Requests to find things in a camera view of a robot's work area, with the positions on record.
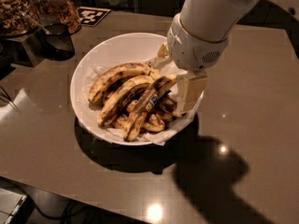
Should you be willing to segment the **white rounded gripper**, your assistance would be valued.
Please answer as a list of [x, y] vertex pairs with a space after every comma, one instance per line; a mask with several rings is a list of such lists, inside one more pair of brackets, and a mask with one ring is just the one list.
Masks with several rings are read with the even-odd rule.
[[[172, 60], [180, 69], [201, 71], [213, 66], [227, 47], [228, 40], [207, 42], [187, 32], [177, 14], [167, 33], [167, 43], [149, 60], [149, 66], [162, 69]], [[187, 72], [178, 76], [178, 111], [193, 109], [207, 84], [206, 72]]]

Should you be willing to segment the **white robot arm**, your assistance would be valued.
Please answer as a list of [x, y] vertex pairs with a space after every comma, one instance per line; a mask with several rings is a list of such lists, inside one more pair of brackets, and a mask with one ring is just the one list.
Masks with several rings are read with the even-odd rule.
[[173, 62], [185, 71], [178, 76], [178, 112], [196, 105], [206, 87], [206, 70], [215, 65], [228, 45], [235, 24], [259, 0], [185, 0], [171, 23], [166, 41], [149, 61], [161, 69]]

